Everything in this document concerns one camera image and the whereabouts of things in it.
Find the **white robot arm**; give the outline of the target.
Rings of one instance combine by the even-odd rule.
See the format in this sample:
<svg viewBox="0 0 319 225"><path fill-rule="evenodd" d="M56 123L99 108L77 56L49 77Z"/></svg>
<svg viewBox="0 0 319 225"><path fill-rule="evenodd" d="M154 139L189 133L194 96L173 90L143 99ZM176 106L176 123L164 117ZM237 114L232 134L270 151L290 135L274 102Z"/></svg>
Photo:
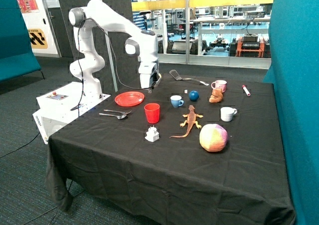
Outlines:
<svg viewBox="0 0 319 225"><path fill-rule="evenodd" d="M84 7L69 11L69 21L79 58L70 64L73 76L80 79L85 99L100 99L102 87L94 73L105 67L105 60L95 47L95 35L125 33L124 49L129 56L139 58L140 88L151 90L161 80L159 72L158 38L151 30L142 30L100 0L90 0Z"/></svg>

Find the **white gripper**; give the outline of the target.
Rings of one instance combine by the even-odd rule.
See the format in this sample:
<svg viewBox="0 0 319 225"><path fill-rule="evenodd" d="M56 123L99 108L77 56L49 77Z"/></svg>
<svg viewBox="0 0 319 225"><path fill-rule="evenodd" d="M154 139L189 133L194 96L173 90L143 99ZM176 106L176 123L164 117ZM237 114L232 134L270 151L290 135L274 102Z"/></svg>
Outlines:
<svg viewBox="0 0 319 225"><path fill-rule="evenodd" d="M140 85L142 89L148 89L148 93L152 93L152 87L158 86L161 81L159 68L158 61L140 63Z"/></svg>

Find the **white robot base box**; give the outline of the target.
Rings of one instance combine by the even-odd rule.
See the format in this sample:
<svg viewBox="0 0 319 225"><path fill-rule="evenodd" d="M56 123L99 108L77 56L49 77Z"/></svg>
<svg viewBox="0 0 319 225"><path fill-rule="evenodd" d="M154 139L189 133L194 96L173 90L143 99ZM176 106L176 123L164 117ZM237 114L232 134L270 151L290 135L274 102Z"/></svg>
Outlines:
<svg viewBox="0 0 319 225"><path fill-rule="evenodd" d="M40 107L33 118L45 144L49 137L110 97L101 98L82 96L82 83L71 82L36 98Z"/></svg>

